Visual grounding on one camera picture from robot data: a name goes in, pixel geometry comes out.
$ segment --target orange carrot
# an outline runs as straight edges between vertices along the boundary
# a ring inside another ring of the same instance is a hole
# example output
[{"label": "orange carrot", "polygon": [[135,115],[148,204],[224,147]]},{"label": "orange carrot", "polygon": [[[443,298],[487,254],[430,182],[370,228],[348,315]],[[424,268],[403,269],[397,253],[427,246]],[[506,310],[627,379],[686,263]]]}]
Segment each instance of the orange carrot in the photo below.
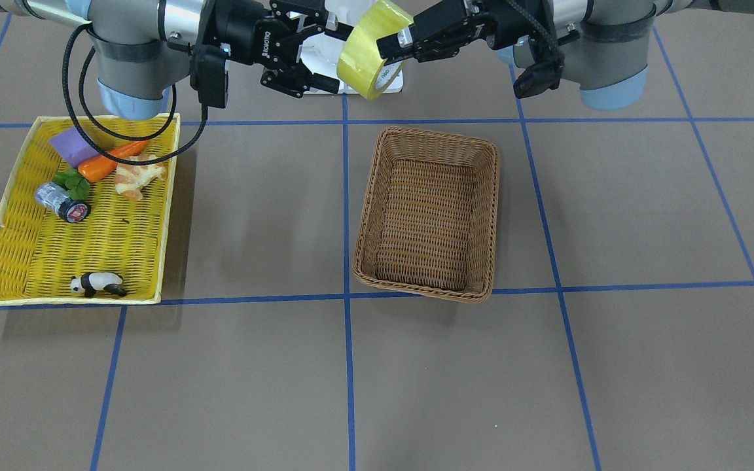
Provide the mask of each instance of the orange carrot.
[{"label": "orange carrot", "polygon": [[[116,147],[109,153],[113,157],[128,158],[134,155],[138,155],[147,147],[150,141],[133,141],[126,143],[123,146]],[[118,167],[118,163],[111,161],[110,159],[98,154],[93,158],[83,161],[77,166],[77,171],[83,175],[83,177],[92,183],[104,178],[113,172]]]}]

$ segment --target metal can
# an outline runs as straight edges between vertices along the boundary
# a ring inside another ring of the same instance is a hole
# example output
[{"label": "metal can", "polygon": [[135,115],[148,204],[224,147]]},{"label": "metal can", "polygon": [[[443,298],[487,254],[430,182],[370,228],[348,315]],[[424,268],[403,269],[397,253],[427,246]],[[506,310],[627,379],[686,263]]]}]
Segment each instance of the metal can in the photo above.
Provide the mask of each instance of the metal can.
[{"label": "metal can", "polygon": [[33,197],[37,203],[51,209],[61,220],[68,223],[81,222],[92,211],[89,203],[72,200],[60,185],[52,182],[40,185]]}]

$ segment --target yellow basket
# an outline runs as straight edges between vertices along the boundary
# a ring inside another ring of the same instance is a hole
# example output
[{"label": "yellow basket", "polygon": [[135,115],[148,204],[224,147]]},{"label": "yellow basket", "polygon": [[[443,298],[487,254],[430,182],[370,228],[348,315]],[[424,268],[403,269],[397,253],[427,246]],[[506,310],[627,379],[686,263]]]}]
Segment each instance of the yellow basket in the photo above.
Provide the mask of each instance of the yellow basket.
[{"label": "yellow basket", "polygon": [[[107,128],[132,136],[150,134],[164,125],[166,114],[143,122],[99,116]],[[122,145],[98,131],[89,120],[81,124],[102,148]],[[144,152],[164,155],[179,145],[179,115]],[[168,160],[168,178],[154,180],[130,201],[119,196],[113,176],[93,184],[87,201],[92,214],[69,224],[39,205],[39,185],[69,165],[50,138],[71,128],[67,117],[40,116],[19,151],[0,203],[0,306],[27,304],[156,304],[162,299],[162,270],[168,240],[176,166]],[[118,298],[99,292],[84,298],[69,289],[72,277],[88,271],[112,271],[124,278],[129,292]]]}]

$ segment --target robotiq logo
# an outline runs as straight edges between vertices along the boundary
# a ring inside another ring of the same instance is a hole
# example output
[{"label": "robotiq logo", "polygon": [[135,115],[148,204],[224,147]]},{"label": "robotiq logo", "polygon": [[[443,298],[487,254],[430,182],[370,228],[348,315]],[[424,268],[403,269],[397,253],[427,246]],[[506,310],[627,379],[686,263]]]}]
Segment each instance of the robotiq logo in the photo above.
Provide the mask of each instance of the robotiq logo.
[{"label": "robotiq logo", "polygon": [[270,57],[270,36],[272,33],[264,31],[264,50],[260,52],[260,55],[269,59]]}]

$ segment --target panda figurine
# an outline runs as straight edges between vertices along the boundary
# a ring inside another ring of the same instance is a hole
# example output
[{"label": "panda figurine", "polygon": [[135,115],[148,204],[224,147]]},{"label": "panda figurine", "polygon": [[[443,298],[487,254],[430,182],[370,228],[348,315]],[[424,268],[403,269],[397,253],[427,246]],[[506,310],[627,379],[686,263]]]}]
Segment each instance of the panda figurine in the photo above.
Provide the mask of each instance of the panda figurine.
[{"label": "panda figurine", "polygon": [[74,292],[84,292],[87,298],[95,296],[96,292],[105,291],[117,296],[126,296],[126,291],[120,287],[124,282],[123,278],[110,272],[88,272],[81,275],[80,278],[71,278],[71,290]]}]

